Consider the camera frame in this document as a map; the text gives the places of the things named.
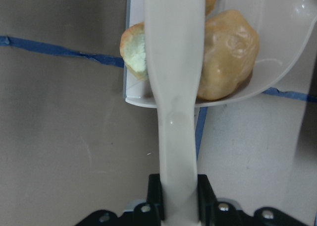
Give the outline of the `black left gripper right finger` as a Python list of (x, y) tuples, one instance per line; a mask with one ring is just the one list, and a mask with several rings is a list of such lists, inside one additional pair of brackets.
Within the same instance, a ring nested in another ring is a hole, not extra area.
[(198, 204), (199, 204), (199, 219), (200, 220), (213, 220), (214, 207), (217, 198), (212, 189), (207, 175), (198, 175)]

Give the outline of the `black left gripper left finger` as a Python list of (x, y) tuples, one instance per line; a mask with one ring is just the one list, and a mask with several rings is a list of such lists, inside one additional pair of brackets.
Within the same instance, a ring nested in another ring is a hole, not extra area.
[(153, 204), (161, 220), (165, 220), (163, 191), (160, 181), (160, 174), (150, 174), (148, 181), (147, 203)]

